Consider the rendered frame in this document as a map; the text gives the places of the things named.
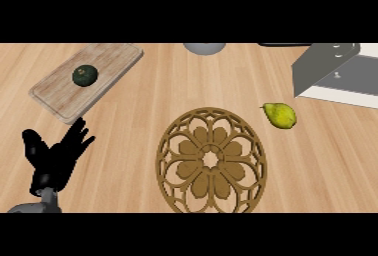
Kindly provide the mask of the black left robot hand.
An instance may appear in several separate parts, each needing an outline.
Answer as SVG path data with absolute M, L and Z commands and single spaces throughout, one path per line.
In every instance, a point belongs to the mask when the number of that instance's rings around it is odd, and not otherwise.
M 84 139 L 87 132 L 86 121 L 78 118 L 62 140 L 49 147 L 33 129 L 22 131 L 25 157 L 34 167 L 30 187 L 30 193 L 34 196 L 40 197 L 46 188 L 52 188 L 55 192 L 64 190 L 77 160 L 96 139 L 95 136 Z

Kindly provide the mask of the brown round openwork placemat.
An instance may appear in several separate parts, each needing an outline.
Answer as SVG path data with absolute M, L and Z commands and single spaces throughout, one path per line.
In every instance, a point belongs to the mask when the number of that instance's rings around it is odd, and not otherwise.
M 168 126 L 157 151 L 157 181 L 165 202 L 182 213 L 247 213 L 267 179 L 263 144 L 245 120 L 205 107 Z

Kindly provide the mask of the grey and white tiered shelf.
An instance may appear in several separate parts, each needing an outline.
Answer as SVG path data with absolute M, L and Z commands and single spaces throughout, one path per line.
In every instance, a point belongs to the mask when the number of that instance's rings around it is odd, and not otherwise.
M 292 83 L 294 97 L 378 109 L 378 43 L 313 43 Z

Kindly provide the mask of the pale wooden cutting board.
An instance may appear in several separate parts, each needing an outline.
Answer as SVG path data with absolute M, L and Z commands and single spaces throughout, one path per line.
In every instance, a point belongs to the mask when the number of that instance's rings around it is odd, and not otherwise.
M 92 43 L 30 89 L 31 98 L 72 124 L 143 56 L 130 43 Z

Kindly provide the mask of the dark green round vegetable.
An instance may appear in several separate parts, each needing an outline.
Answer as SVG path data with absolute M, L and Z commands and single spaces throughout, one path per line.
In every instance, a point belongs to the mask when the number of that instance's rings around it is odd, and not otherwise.
M 72 72 L 72 82 L 81 87 L 90 86 L 98 80 L 99 72 L 95 66 L 81 65 Z

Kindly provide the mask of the grey round bowl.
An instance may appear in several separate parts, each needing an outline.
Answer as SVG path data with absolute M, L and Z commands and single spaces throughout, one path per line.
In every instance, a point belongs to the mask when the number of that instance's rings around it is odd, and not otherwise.
M 196 55 L 213 55 L 219 53 L 226 44 L 225 43 L 185 43 L 185 48 Z

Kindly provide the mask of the yellow green pear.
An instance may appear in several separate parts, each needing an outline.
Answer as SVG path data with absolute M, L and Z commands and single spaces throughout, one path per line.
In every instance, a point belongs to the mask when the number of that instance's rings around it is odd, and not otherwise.
M 285 103 L 264 103 L 261 106 L 270 124 L 279 129 L 291 129 L 297 123 L 294 109 Z

